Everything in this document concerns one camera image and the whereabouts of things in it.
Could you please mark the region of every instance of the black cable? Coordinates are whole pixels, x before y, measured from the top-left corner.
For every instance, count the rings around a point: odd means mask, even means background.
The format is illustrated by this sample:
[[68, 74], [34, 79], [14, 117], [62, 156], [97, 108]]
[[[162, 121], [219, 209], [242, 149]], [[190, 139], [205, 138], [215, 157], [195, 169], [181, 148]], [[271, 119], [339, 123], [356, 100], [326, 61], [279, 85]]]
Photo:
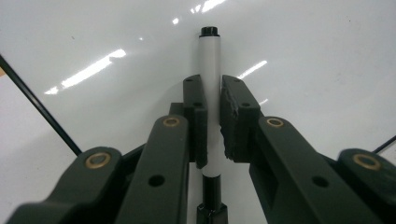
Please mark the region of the black cable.
[[386, 143], [382, 144], [380, 147], [378, 147], [376, 150], [374, 150], [374, 153], [379, 153], [380, 151], [384, 150], [384, 148], [388, 147], [390, 144], [392, 144], [394, 141], [396, 141], [396, 135], [391, 137]]
[[70, 136], [64, 131], [61, 125], [56, 121], [56, 119], [50, 114], [46, 107], [38, 100], [38, 98], [33, 94], [33, 92], [26, 86], [22, 79], [14, 72], [11, 66], [8, 65], [6, 60], [0, 54], [0, 66], [6, 72], [6, 74], [11, 78], [11, 80], [17, 85], [17, 87], [23, 92], [26, 98], [32, 103], [32, 105], [40, 112], [44, 119], [49, 123], [49, 125], [55, 130], [59, 136], [64, 140], [64, 142], [70, 147], [70, 149], [78, 156], [81, 153], [81, 149], [76, 145], [75, 142], [70, 138]]

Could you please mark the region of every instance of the white surface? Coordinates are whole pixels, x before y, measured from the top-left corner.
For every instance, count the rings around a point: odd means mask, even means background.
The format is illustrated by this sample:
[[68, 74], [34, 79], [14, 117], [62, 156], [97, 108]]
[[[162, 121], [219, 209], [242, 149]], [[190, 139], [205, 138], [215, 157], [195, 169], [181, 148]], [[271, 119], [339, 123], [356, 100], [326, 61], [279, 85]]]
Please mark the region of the white surface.
[[0, 223], [50, 195], [76, 157], [7, 76], [0, 77]]
[[[242, 77], [265, 115], [292, 122], [318, 152], [335, 159], [396, 134], [392, 0], [1, 0], [0, 8], [0, 53], [83, 150], [125, 153], [146, 142], [156, 118], [181, 102], [183, 78], [198, 73], [207, 25], [219, 27], [222, 73]], [[395, 148], [385, 154], [395, 162]], [[246, 165], [224, 165], [230, 223], [262, 222]], [[199, 193], [190, 187], [191, 220]]]
[[220, 106], [220, 37], [199, 38], [199, 74], [201, 75], [207, 104], [207, 165], [202, 169], [205, 176], [220, 175], [220, 160], [224, 157], [223, 139], [219, 126]]

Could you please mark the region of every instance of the black tip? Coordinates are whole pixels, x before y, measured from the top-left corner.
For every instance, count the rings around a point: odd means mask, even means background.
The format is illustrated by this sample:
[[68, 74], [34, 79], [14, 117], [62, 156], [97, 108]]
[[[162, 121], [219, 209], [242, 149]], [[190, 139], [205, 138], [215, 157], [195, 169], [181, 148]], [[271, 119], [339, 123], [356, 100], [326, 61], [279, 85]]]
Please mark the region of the black tip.
[[218, 35], [218, 27], [215, 26], [206, 26], [201, 29], [201, 35], [199, 37], [203, 36], [220, 36]]

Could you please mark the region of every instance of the glossy white tabletop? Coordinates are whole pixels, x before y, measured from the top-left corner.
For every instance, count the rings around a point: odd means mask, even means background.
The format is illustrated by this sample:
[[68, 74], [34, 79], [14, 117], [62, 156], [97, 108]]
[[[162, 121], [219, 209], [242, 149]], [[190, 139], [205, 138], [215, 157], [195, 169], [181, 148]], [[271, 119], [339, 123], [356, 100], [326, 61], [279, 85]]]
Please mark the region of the glossy white tabletop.
[[[198, 73], [207, 25], [219, 27], [222, 74], [244, 79], [265, 115], [288, 119], [318, 152], [336, 159], [396, 134], [395, 1], [1, 0], [0, 8], [0, 53], [83, 150], [126, 153], [146, 142], [182, 101], [182, 80]], [[260, 223], [248, 166], [224, 163], [230, 222]], [[190, 201], [190, 218], [199, 201]]]

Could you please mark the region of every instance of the white marker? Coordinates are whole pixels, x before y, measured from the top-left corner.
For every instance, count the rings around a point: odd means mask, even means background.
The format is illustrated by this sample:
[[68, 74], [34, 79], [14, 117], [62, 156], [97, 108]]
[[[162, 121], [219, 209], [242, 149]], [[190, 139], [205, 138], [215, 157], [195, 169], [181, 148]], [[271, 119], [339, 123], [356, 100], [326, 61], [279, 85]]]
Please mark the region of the white marker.
[[221, 75], [218, 28], [202, 28], [199, 51], [200, 74], [207, 102], [207, 165], [202, 172], [204, 176], [215, 177], [220, 175], [219, 156], [224, 151], [219, 126]]

